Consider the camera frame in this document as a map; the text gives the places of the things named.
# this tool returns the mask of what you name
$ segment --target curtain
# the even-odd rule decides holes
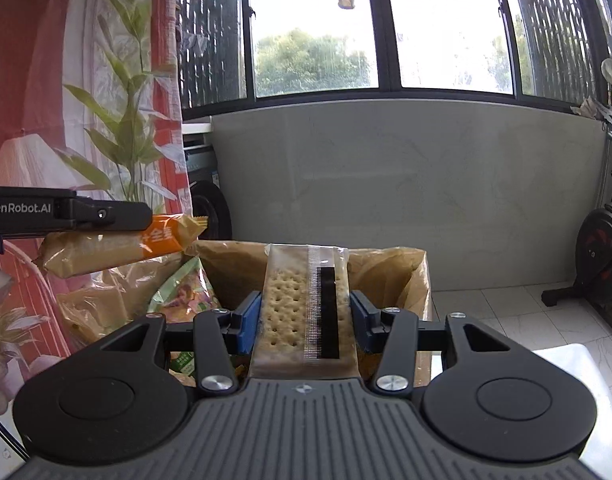
[[[0,186],[67,187],[160,213],[192,210],[175,2],[0,0]],[[0,255],[16,280],[0,322],[6,316],[9,331],[24,333],[7,345],[13,332],[0,333],[6,402],[70,353],[54,295],[85,281],[47,281],[32,264],[39,241],[10,240]]]

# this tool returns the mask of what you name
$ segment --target exercise bike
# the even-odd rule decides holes
[[[612,142],[612,109],[601,112]],[[555,306],[567,298],[585,298],[612,326],[612,196],[610,202],[591,211],[582,222],[575,246],[575,268],[573,285],[544,290],[542,302]]]

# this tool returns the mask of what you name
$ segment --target orange packaging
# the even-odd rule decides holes
[[[35,263],[59,278],[111,269],[183,251],[207,224],[205,216],[154,215],[142,232],[50,233]]]

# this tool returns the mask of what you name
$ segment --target green snack package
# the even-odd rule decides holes
[[[188,260],[160,287],[150,300],[148,312],[161,312],[168,323],[192,321],[195,314],[219,308],[202,262],[195,257]],[[170,369],[190,376],[195,370],[192,352],[173,352]]]

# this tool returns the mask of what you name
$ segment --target window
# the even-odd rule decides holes
[[[257,97],[377,86],[369,0],[249,0]]]
[[[358,96],[608,104],[611,12],[612,0],[179,0],[182,116]]]
[[[590,42],[578,0],[508,0],[522,91],[580,103],[595,96]]]
[[[241,0],[179,0],[182,110],[246,97]]]
[[[401,84],[512,92],[498,0],[390,0]]]

